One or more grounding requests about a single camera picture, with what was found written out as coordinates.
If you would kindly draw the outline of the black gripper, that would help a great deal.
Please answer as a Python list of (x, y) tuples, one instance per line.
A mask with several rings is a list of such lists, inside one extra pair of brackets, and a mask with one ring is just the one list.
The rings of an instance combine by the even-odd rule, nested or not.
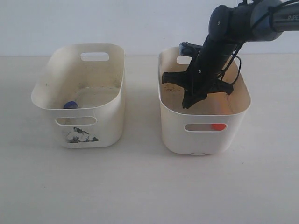
[(230, 95), (234, 90), (233, 85), (221, 81), (218, 76), (234, 50), (232, 43), (206, 39), (200, 52), (191, 57), (185, 71), (164, 72), (161, 81), (184, 88), (183, 109), (205, 100), (210, 93), (224, 92)]

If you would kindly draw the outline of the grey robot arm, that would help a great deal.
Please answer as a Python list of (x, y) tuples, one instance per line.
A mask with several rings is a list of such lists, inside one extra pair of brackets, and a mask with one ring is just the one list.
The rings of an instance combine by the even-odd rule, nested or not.
[(286, 31), (299, 29), (297, 0), (246, 0), (236, 7), (219, 5), (208, 24), (208, 35), (202, 45), (183, 42), (182, 56), (191, 57), (185, 71), (164, 72), (163, 84), (184, 89), (182, 107), (188, 109), (209, 94), (230, 95), (237, 82), (223, 80), (226, 71), (247, 42), (270, 42)]

